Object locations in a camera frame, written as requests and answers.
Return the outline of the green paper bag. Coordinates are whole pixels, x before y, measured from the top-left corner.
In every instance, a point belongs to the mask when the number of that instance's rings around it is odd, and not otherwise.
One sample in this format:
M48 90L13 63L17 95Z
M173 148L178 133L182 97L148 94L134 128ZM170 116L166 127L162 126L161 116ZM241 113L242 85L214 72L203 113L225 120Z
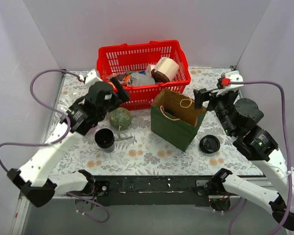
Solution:
M206 108L195 108L188 96L163 89L150 107L151 130L181 151L186 151L204 120Z

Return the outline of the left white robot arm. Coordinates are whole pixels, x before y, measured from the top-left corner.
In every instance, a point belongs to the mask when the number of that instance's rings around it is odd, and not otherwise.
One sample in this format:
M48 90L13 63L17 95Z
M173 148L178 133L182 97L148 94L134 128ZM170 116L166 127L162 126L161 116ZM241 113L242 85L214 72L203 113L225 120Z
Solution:
M57 176L52 176L51 172L68 150L104 120L108 112L129 100L129 93L115 77L110 83L98 81L91 85L88 93L77 99L62 115L43 148L19 169L10 169L8 178L38 208L54 195L71 191L91 195L95 179L86 170Z

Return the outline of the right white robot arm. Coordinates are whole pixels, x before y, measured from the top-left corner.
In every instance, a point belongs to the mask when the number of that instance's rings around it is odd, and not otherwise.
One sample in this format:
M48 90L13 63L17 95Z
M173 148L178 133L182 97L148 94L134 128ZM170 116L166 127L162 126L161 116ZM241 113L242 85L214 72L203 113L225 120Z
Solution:
M260 187L222 168L199 191L239 195L264 208L285 229L294 231L294 173L288 171L277 142L258 126L264 116L258 105L237 96L235 91L218 95L215 90L194 90L195 108L208 102L207 109L216 113L225 133L235 137L233 146L262 171L275 189Z

